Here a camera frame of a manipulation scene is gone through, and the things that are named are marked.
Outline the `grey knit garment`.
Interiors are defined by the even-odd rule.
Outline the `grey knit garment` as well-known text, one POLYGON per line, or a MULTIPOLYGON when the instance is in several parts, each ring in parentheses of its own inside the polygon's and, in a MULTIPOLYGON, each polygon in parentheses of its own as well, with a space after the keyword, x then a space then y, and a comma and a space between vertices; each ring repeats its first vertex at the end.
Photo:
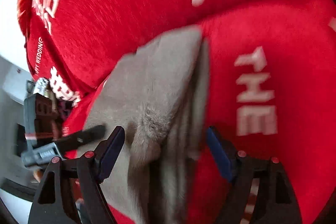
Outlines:
POLYGON ((209 87, 201 29, 165 32, 116 65, 85 128, 125 130, 125 144, 101 185, 106 201, 135 223, 182 223, 199 157, 209 87))

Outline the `red bedspread white lettering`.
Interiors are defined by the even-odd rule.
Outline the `red bedspread white lettering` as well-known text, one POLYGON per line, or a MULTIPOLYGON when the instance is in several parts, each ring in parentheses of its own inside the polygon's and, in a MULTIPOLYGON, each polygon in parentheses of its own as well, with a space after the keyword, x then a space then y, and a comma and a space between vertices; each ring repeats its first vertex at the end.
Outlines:
MULTIPOLYGON (((165 31, 196 26, 209 47, 202 139, 182 223, 215 223, 230 188, 206 142, 211 126, 237 150, 283 165, 301 223, 323 213, 335 189, 335 33, 321 5, 251 3, 165 31)), ((85 126, 114 68, 72 111, 66 132, 85 126)))

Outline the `grey patterned cloth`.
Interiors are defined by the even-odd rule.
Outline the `grey patterned cloth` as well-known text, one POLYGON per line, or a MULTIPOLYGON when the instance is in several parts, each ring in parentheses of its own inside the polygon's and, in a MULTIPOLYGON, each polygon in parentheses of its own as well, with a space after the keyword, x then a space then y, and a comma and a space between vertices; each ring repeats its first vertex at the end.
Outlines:
POLYGON ((33 88, 33 94, 40 94, 49 98, 50 90, 51 88, 49 80, 41 77, 35 83, 35 86, 33 88))

